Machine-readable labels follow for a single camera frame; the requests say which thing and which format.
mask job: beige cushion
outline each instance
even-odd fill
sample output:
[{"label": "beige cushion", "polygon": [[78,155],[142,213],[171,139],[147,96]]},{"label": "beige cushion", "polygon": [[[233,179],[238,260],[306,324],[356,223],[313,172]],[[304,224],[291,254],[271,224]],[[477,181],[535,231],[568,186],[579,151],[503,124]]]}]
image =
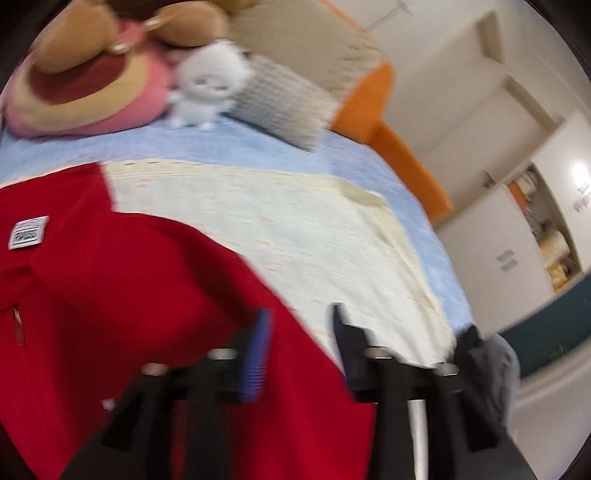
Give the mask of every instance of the beige cushion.
[{"label": "beige cushion", "polygon": [[230,22],[236,43],[346,99],[381,61],[377,45],[318,0],[262,0]]},{"label": "beige cushion", "polygon": [[305,150],[313,150],[339,102],[315,83],[262,56],[251,57],[255,72],[229,116]]}]

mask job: white plush toy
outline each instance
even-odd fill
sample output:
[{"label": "white plush toy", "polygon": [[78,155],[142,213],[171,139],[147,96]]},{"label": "white plush toy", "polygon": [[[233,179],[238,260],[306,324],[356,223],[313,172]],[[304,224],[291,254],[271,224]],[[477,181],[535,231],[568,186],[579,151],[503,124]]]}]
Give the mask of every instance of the white plush toy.
[{"label": "white plush toy", "polygon": [[190,51],[171,51],[169,58],[180,60],[178,89],[168,95],[172,128],[196,125],[204,131],[212,129],[215,118],[233,107],[232,97],[253,75],[245,56],[227,40]]}]

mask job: gray cloth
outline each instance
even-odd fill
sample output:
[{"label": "gray cloth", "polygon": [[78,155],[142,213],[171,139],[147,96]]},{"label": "gray cloth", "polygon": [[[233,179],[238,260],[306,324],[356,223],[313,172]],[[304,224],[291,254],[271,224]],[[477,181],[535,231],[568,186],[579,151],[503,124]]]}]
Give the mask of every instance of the gray cloth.
[{"label": "gray cloth", "polygon": [[479,367],[486,370],[488,396],[491,408],[495,410],[501,423],[507,425],[513,409],[521,368],[517,354],[500,335],[494,334],[484,340],[482,348],[486,353],[486,364]]}]

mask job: teal wall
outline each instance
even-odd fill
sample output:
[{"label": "teal wall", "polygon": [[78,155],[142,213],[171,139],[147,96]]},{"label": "teal wall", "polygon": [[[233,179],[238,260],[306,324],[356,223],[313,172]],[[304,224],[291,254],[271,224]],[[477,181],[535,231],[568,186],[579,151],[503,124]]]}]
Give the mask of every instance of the teal wall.
[{"label": "teal wall", "polygon": [[591,336],[591,277],[533,317],[501,333],[527,377]]}]

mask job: door handle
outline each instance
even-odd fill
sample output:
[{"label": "door handle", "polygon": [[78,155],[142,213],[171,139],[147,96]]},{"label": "door handle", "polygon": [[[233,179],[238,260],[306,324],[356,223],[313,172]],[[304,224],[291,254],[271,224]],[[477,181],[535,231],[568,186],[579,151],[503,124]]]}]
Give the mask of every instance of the door handle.
[{"label": "door handle", "polygon": [[492,177],[490,173],[488,173],[486,170],[481,170],[480,173],[483,177],[482,186],[484,188],[490,190],[496,185],[496,180]]},{"label": "door handle", "polygon": [[509,270],[512,270],[517,265],[519,265],[519,262],[515,258],[512,258],[510,262],[506,263],[501,267],[501,270],[507,273]]}]

